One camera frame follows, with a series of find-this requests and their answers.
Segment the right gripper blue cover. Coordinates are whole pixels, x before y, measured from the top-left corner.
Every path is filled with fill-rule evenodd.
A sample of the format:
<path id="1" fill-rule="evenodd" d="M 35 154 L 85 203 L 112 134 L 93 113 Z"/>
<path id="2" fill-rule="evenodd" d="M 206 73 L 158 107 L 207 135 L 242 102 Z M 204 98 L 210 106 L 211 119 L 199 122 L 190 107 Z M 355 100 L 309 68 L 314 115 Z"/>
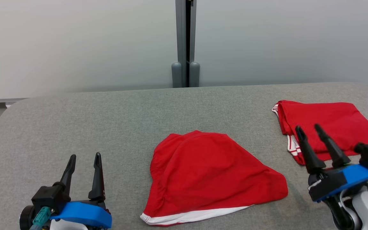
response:
<path id="1" fill-rule="evenodd" d="M 306 170 L 310 174 L 308 191 L 311 200 L 319 203 L 345 189 L 368 182 L 368 169 L 360 164 L 346 166 L 351 162 L 349 157 L 321 128 L 320 124 L 315 124 L 314 128 L 329 152 L 334 169 L 323 172 L 322 176 L 319 174 L 326 167 L 326 164 L 317 157 L 303 129 L 300 126 L 296 126 L 295 133 L 305 161 Z"/>

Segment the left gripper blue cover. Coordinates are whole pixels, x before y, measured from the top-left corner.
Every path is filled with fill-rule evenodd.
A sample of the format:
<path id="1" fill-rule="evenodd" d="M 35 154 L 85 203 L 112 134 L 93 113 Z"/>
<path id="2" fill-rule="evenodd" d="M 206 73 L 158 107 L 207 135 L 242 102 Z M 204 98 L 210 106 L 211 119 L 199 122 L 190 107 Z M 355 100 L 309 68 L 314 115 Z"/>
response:
<path id="1" fill-rule="evenodd" d="M 70 192 L 71 180 L 76 165 L 76 154 L 72 154 L 60 181 L 63 192 Z M 97 152 L 94 160 L 92 189 L 88 198 L 105 201 L 104 174 L 101 153 Z M 107 209 L 82 202 L 69 202 L 57 214 L 55 209 L 43 206 L 26 206 L 19 216 L 21 230 L 108 230 L 112 226 L 112 216 Z"/>

